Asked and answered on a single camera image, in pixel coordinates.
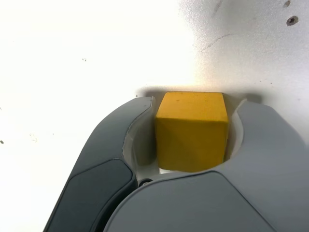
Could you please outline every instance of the white surface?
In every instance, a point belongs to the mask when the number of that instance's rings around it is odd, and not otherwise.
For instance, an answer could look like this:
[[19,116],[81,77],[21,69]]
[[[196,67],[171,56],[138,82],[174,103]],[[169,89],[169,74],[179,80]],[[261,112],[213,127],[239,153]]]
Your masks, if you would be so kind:
[[249,96],[308,143],[309,1],[284,2],[2,1],[0,231],[42,231],[93,128],[136,95]]

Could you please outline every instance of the screw hole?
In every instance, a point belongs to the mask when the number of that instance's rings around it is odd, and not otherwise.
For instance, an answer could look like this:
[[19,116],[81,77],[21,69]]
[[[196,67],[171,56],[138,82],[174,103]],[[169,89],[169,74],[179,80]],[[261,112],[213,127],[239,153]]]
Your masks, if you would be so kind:
[[294,24],[298,23],[298,17],[297,16],[292,16],[286,21],[287,26],[292,26]]

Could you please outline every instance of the cube face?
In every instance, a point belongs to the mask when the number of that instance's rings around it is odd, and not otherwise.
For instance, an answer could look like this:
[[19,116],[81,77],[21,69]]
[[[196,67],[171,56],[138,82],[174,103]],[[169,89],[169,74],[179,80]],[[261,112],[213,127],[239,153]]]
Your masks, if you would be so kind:
[[199,172],[221,164],[228,132],[222,94],[167,93],[155,129],[160,168]]

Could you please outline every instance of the dark gray gripper pad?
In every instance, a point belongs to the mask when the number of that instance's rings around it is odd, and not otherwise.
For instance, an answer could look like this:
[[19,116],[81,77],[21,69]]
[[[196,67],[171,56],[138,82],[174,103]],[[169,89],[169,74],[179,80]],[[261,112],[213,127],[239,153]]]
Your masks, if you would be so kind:
[[102,231],[116,206],[136,189],[132,177],[119,159],[76,175],[64,187],[45,231]]

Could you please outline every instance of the yellow cube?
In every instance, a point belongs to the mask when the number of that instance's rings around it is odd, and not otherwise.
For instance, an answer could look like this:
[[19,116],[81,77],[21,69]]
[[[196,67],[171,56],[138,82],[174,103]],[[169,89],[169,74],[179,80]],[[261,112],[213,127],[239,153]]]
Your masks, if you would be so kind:
[[162,169],[199,172],[221,164],[228,132],[222,93],[166,93],[155,132]]

